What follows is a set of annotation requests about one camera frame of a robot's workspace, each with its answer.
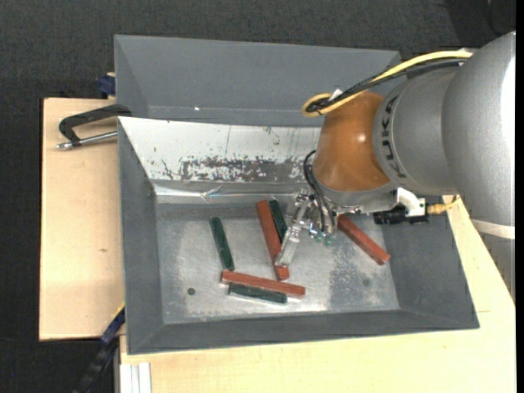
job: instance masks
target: metal bracket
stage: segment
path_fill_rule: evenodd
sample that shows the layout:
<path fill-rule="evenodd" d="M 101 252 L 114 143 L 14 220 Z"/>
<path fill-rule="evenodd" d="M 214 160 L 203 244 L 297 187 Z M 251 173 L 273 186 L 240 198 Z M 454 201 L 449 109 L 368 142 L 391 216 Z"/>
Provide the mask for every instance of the metal bracket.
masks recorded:
<path fill-rule="evenodd" d="M 95 135 L 93 137 L 80 138 L 73 130 L 74 127 L 84 124 L 91 124 L 92 122 L 99 120 L 105 120 L 106 118 L 111 118 L 112 116 L 131 116 L 131 111 L 123 105 L 111 105 L 105 106 L 101 109 L 95 109 L 93 111 L 83 112 L 81 114 L 64 118 L 58 125 L 58 129 L 69 141 L 57 144 L 56 148 L 67 149 L 78 147 L 86 143 L 97 142 L 107 138 L 116 137 L 116 131 L 114 131 L 111 133 Z"/>

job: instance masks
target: metal clamp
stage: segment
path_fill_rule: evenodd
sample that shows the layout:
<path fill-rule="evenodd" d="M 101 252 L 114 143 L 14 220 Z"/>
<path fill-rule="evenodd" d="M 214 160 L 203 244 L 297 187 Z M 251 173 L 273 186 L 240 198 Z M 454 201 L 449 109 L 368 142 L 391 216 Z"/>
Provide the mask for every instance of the metal clamp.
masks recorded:
<path fill-rule="evenodd" d="M 107 138 L 116 137 L 117 132 L 113 131 L 111 133 L 99 134 L 93 137 L 80 138 L 73 130 L 74 127 L 90 124 L 99 120 L 105 120 L 112 116 L 131 116 L 131 111 L 123 105 L 111 105 L 64 118 L 60 122 L 60 125 L 58 125 L 58 129 L 69 141 L 57 144 L 56 148 L 67 149 L 79 147 L 90 142 L 97 142 Z"/>
<path fill-rule="evenodd" d="M 306 211 L 311 205 L 309 198 L 304 198 L 300 202 L 300 208 L 296 212 L 293 225 L 287 229 L 284 240 L 282 241 L 282 250 L 275 259 L 277 266 L 288 266 L 293 260 L 296 248 L 300 243 L 300 231 L 305 225 L 303 221 Z"/>

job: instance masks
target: red block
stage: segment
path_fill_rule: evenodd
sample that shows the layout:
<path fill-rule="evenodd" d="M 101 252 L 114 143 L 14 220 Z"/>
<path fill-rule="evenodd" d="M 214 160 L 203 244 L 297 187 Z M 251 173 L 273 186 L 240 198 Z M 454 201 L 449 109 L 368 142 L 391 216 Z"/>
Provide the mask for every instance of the red block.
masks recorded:
<path fill-rule="evenodd" d="M 265 290 L 281 292 L 290 297 L 301 298 L 305 295 L 305 288 L 288 282 L 279 282 L 267 278 L 253 277 L 245 273 L 233 272 L 225 269 L 222 271 L 222 282 L 236 282 L 248 287 L 263 288 Z"/>
<path fill-rule="evenodd" d="M 282 244 L 278 238 L 277 229 L 271 215 L 271 209 L 267 201 L 259 201 L 256 203 L 256 212 L 259 215 L 260 225 L 262 226 L 262 232 L 264 233 L 265 243 L 268 246 L 269 257 L 273 264 L 275 276 L 278 281 L 289 278 L 289 269 L 287 266 L 277 266 L 274 264 L 275 258 L 282 249 Z"/>
<path fill-rule="evenodd" d="M 379 265 L 384 265 L 391 258 L 386 251 L 360 230 L 346 215 L 338 216 L 338 228 Z"/>

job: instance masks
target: black floor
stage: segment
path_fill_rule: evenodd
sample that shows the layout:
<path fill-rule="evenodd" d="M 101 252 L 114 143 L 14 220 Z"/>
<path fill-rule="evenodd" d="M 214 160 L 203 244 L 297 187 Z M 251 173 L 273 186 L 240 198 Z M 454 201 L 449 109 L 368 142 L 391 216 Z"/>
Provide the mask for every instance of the black floor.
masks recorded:
<path fill-rule="evenodd" d="M 97 351 L 95 341 L 37 342 L 39 98 L 100 97 L 113 34 L 411 57 L 480 47 L 515 27 L 516 0 L 0 0 L 0 391 L 71 391 Z M 111 391 L 111 375 L 99 391 Z"/>

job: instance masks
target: black connector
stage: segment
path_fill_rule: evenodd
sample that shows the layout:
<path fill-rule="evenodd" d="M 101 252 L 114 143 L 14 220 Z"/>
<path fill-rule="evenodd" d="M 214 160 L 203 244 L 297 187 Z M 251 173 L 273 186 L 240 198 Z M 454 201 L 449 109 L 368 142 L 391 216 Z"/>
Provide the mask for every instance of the black connector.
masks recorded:
<path fill-rule="evenodd" d="M 400 224 L 404 221 L 408 221 L 410 224 L 427 223 L 426 215 L 406 217 L 405 206 L 396 206 L 393 210 L 373 213 L 373 220 L 375 224 Z"/>

